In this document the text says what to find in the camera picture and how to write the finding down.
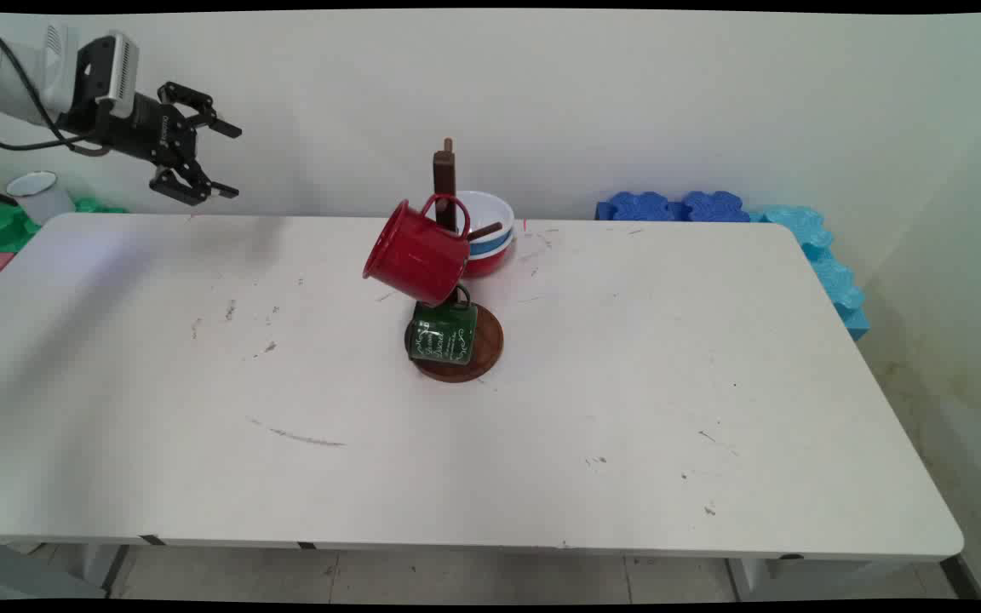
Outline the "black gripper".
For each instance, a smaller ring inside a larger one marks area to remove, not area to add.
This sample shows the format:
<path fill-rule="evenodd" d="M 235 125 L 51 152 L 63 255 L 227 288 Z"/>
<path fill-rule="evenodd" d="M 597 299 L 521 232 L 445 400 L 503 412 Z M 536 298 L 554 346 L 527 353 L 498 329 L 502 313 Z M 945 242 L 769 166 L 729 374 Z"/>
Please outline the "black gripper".
<path fill-rule="evenodd" d="M 164 83 L 158 97 L 134 95 L 127 117 L 114 117 L 108 101 L 93 96 L 77 102 L 60 116 L 60 128 L 82 137 L 91 147 L 79 147 L 90 157 L 120 152 L 153 163 L 149 189 L 188 206 L 203 204 L 212 197 L 237 198 L 240 191 L 210 179 L 196 162 L 196 131 L 206 128 L 237 139 L 241 128 L 222 119 L 213 97 L 175 82 Z M 194 111 L 184 116 L 180 107 Z"/>

